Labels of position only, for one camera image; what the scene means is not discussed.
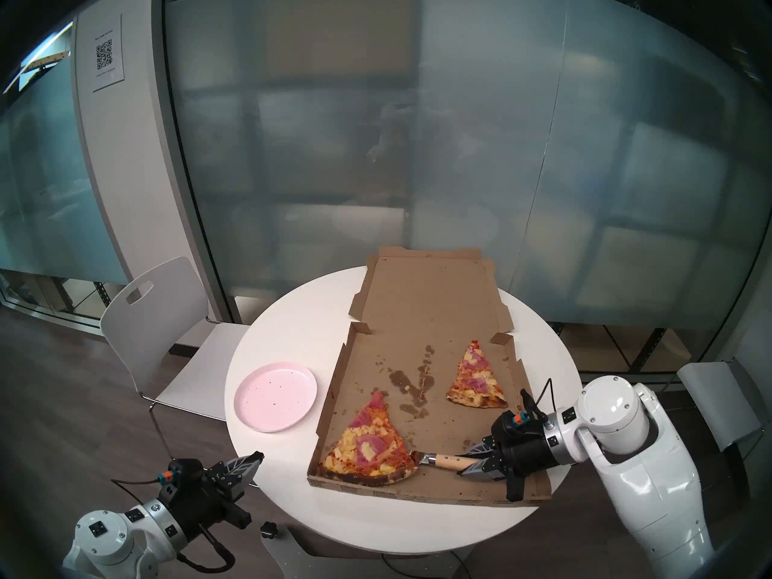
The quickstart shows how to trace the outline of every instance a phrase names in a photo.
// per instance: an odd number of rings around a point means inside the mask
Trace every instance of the wooden knife handle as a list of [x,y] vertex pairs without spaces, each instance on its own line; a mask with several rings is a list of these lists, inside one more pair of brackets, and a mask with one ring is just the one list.
[[463,471],[469,465],[479,462],[479,459],[469,459],[465,456],[435,455],[435,465],[452,471]]

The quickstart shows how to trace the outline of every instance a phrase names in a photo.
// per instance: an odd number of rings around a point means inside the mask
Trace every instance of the pink plate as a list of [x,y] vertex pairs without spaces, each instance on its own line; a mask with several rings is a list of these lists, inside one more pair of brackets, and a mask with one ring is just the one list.
[[258,432],[294,426],[313,406],[317,378],[303,365],[281,361],[249,374],[236,390],[236,416]]

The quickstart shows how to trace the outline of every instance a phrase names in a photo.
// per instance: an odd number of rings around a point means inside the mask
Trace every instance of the qr code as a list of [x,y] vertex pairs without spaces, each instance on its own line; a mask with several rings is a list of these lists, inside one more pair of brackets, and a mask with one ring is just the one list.
[[96,46],[96,69],[102,69],[105,66],[110,66],[113,63],[113,40],[108,39],[102,45]]

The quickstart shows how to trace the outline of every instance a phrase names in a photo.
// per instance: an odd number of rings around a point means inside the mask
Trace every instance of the pizza slice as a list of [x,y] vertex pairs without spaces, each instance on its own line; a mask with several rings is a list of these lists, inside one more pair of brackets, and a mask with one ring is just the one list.
[[459,363],[458,375],[448,390],[448,400],[467,407],[507,408],[501,386],[482,352],[477,340],[469,343]]
[[405,479],[415,472],[415,461],[391,426],[387,409],[383,394],[374,392],[322,461],[323,476],[375,487]]

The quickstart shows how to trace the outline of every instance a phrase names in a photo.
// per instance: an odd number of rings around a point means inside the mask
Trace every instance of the paper sign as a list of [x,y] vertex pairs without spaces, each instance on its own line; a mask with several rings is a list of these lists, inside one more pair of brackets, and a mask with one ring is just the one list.
[[124,79],[124,57],[120,48],[120,17],[99,27],[90,54],[93,90],[98,91]]

